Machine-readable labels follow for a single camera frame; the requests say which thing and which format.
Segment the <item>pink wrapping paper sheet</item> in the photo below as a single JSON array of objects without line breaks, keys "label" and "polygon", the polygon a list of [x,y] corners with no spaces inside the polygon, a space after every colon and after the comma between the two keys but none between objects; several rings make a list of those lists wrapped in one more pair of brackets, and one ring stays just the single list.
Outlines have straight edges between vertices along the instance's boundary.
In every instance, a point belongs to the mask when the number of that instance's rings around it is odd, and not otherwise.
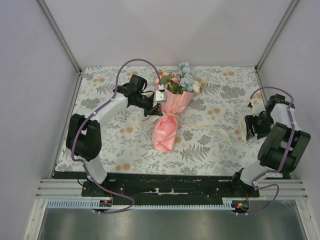
[{"label": "pink wrapping paper sheet", "polygon": [[165,153],[172,152],[177,137],[179,116],[185,111],[195,93],[184,91],[174,94],[165,89],[167,100],[160,105],[163,116],[154,126],[151,140],[155,150]]}]

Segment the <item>cream ribbon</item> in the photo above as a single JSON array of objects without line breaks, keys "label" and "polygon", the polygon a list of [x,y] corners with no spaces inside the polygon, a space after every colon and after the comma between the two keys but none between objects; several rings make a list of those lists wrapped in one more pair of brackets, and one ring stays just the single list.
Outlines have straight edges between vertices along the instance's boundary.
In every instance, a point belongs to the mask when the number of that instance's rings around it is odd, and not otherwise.
[{"label": "cream ribbon", "polygon": [[134,127],[137,128],[141,128],[141,127],[145,127],[147,125],[150,125],[158,120],[162,120],[163,118],[165,118],[166,116],[171,116],[176,118],[181,124],[188,126],[192,129],[207,129],[207,130],[215,130],[215,131],[219,131],[224,137],[225,139],[233,146],[244,146],[248,141],[245,139],[242,139],[240,141],[234,142],[232,141],[230,135],[228,134],[228,132],[221,128],[221,127],[216,127],[216,126],[209,126],[209,125],[199,125],[199,124],[193,124],[193,123],[189,123],[186,122],[184,120],[181,120],[181,118],[178,115],[175,114],[171,114],[171,113],[164,113],[162,116],[158,116],[158,115],[152,115],[151,117],[140,121],[140,122],[131,122],[128,121],[127,119],[127,111],[124,110],[122,113],[123,119],[125,120],[126,123],[128,123],[129,125],[132,125]]}]

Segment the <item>pink fake rose stem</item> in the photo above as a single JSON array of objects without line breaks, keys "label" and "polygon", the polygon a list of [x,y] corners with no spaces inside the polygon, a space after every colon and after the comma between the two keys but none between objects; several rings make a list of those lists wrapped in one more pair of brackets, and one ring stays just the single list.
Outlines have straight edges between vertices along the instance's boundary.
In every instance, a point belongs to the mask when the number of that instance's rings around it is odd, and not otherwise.
[{"label": "pink fake rose stem", "polygon": [[167,90],[173,94],[181,95],[183,93],[183,87],[180,85],[180,79],[171,77],[167,82]]}]

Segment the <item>orange fake rose stem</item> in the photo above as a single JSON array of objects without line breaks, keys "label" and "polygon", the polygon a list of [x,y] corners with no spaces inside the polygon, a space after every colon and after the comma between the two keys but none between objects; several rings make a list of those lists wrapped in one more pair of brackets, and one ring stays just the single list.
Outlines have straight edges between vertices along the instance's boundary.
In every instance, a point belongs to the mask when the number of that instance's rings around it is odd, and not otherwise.
[{"label": "orange fake rose stem", "polygon": [[165,88],[167,88],[168,83],[171,81],[171,79],[175,76],[173,73],[164,72],[162,69],[158,70],[160,78],[157,78],[154,82],[155,85],[163,85]]}]

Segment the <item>blue fake hydrangea stem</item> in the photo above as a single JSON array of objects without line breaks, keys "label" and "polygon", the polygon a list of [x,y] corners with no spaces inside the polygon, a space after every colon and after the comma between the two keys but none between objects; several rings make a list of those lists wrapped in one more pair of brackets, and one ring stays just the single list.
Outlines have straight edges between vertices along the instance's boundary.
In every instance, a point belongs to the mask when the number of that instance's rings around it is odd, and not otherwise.
[{"label": "blue fake hydrangea stem", "polygon": [[180,70],[180,82],[179,85],[184,91],[193,92],[193,85],[196,79],[196,73],[188,62],[182,62],[178,65]]}]

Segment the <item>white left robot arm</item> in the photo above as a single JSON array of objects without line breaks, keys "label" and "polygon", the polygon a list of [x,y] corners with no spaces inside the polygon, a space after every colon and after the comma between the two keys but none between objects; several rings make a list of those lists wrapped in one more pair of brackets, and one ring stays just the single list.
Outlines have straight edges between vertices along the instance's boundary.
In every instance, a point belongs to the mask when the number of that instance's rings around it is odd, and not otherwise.
[{"label": "white left robot arm", "polygon": [[71,150],[73,161],[76,161],[75,156],[80,157],[78,161],[82,162],[89,179],[94,182],[93,191],[101,197],[110,192],[110,184],[105,181],[107,172],[99,156],[102,149],[101,129],[130,106],[143,109],[145,117],[163,115],[160,104],[167,101],[164,85],[159,84],[151,96],[146,96],[144,90],[147,85],[144,78],[132,75],[128,83],[116,86],[112,98],[98,106],[93,113],[75,113],[70,118],[66,147]]}]

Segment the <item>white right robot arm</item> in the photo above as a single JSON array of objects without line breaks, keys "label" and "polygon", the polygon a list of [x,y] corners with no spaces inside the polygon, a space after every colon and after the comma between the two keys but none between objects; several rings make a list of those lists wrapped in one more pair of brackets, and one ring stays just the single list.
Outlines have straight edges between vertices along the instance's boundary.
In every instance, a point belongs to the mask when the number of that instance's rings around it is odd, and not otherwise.
[{"label": "white right robot arm", "polygon": [[263,139],[257,160],[236,172],[229,184],[235,197],[242,196],[247,189],[255,189],[258,182],[271,173],[291,173],[300,162],[311,135],[303,131],[295,119],[295,105],[285,96],[275,94],[265,106],[250,102],[252,113],[244,117],[241,124],[245,139]]}]

